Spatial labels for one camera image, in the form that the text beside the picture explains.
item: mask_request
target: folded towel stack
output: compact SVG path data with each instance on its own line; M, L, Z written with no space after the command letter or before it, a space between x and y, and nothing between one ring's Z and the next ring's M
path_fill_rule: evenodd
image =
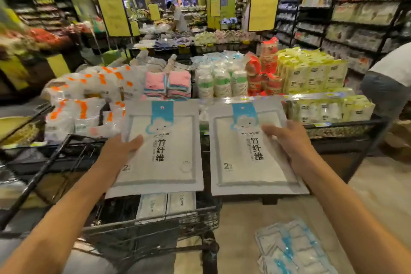
M146 96L164 97L166 95L166 79L164 73L146 72L144 94Z
M167 97L191 98L191 75L188 71L171 71L167 81Z

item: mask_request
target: white shirt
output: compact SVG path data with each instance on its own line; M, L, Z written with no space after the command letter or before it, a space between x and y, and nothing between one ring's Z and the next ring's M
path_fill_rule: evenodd
M388 76L406 87L411 86L411 43L390 52L369 70Z
M185 21L184 14L181 13L180 6L174 10L174 21L178 22L177 29L179 32L188 31L187 22Z

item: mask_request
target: forearm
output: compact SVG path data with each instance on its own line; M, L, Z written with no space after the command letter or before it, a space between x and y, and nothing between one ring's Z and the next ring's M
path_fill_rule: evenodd
M404 273L411 254L364 207L321 157L307 162L312 171L304 178L316 195L357 274Z
M84 223L104 193L92 167L54 205L5 262L0 273L61 273Z

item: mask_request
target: person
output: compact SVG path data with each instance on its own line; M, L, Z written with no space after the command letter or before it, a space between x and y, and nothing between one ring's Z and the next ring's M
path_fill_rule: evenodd
M267 135L277 137L293 169L317 197L356 273L411 271L411 253L317 154L300 123L287 121L284 128L261 128ZM95 164L49 210L6 260L0 274L61 273L94 204L115 181L128 154L142 143L142 136L129 143L122 143L120 135L107 140Z
M390 52L371 67L360 84L381 117L397 119L411 96L411 43Z
M181 7L176 7L171 1L168 1L167 9L174 12L174 22L171 29L177 29L180 33L188 31L187 22L185 21L184 14L181 12Z

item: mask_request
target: metal wire basket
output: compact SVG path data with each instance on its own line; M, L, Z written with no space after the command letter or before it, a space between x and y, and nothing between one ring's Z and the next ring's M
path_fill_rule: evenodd
M30 156L8 162L18 179L27 183L20 197L0 219L0 229L4 230L13 217L24 206L29 197L37 197L44 203L43 214L47 213L87 171L100 154L105 140L69 135L60 145L25 147L22 154ZM37 155L28 152L35 150ZM90 214L76 249L102 256L117 267L119 273L127 271L142 258L168 253L199 250L202 251L203 270L217 272L216 254L219 246L213 230L219 226L221 202L206 192L196 192L196 209L177 214L167 214L150 219L136 219L140 195L100 200ZM2 231L0 237L25 237L30 230L21 233ZM177 241L198 236L200 244L177 247Z

